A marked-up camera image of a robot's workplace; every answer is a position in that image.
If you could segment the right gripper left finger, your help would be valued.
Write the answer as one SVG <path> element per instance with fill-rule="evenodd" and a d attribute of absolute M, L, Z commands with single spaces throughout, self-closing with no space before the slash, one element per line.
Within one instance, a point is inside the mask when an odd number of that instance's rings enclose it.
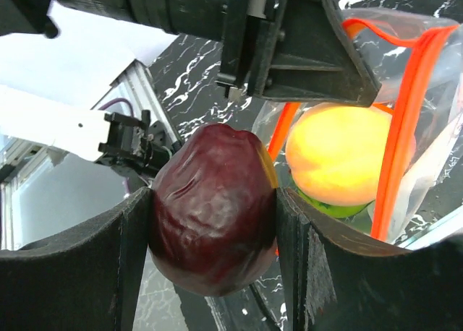
<path fill-rule="evenodd" d="M 2 330 L 131 330 L 152 193 L 17 251 L 1 251 Z"/>

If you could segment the green apple toy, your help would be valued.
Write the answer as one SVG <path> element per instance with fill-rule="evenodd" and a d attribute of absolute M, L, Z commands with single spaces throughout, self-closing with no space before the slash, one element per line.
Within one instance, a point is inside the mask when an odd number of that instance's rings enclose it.
<path fill-rule="evenodd" d="M 289 170 L 298 195 L 316 210 L 332 218 L 349 218 L 375 200 L 379 174 L 349 171 Z"/>

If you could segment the clear zip bag orange zipper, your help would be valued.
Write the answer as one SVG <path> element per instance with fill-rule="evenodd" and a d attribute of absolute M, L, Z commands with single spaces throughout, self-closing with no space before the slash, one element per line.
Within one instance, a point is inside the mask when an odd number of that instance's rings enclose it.
<path fill-rule="evenodd" d="M 345 10 L 343 18 L 345 32 L 381 84 L 371 107 L 391 114 L 375 200 L 349 218 L 354 228 L 393 243 L 436 184 L 460 135 L 462 25 L 382 8 Z M 252 126 L 269 149 L 280 185 L 296 192 L 286 141 L 316 105 L 268 102 Z"/>

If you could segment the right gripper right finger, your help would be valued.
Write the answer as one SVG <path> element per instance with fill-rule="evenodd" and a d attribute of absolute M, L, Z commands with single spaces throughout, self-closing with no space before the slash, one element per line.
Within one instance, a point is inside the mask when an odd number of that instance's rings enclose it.
<path fill-rule="evenodd" d="M 292 330 L 460 330 L 462 237 L 410 251 L 276 192 L 277 240 Z"/>

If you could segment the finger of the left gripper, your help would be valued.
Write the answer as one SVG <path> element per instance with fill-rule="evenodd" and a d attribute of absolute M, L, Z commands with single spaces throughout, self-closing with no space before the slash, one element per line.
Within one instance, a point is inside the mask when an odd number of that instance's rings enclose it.
<path fill-rule="evenodd" d="M 249 94 L 370 106 L 381 85 L 342 22 L 335 0 L 279 0 L 273 19 L 259 26 Z"/>

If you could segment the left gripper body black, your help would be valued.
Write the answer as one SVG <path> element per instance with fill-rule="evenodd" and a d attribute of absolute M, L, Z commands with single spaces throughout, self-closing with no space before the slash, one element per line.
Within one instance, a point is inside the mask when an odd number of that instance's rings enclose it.
<path fill-rule="evenodd" d="M 96 14 L 166 33 L 194 35 L 222 43 L 216 80 L 229 97 L 247 86 L 250 96 L 262 98 L 256 68 L 262 53 L 262 28 L 273 19 L 278 0 L 1 0 L 1 34 L 26 33 L 55 38 L 57 24 L 48 10 L 52 1 L 79 12 Z"/>

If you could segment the yellow lemon toy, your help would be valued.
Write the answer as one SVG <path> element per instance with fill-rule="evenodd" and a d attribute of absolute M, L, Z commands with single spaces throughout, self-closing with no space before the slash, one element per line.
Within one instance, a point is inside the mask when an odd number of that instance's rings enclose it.
<path fill-rule="evenodd" d="M 391 114 L 375 107 L 321 104 L 292 127 L 285 158 L 307 196 L 351 207 L 375 199 Z"/>

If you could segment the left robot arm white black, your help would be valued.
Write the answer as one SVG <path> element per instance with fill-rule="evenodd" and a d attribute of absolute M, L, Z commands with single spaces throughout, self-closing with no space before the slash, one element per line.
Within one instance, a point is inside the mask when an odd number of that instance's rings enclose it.
<path fill-rule="evenodd" d="M 1 0 L 1 34 L 55 38 L 52 0 Z M 335 0 L 57 0 L 81 12 L 188 34 L 222 45 L 217 76 L 225 96 L 281 103 L 368 107 L 381 84 L 347 34 Z M 182 146 L 159 103 L 140 118 L 81 110 L 1 89 L 1 131 L 109 166 L 120 176 L 154 177 Z"/>

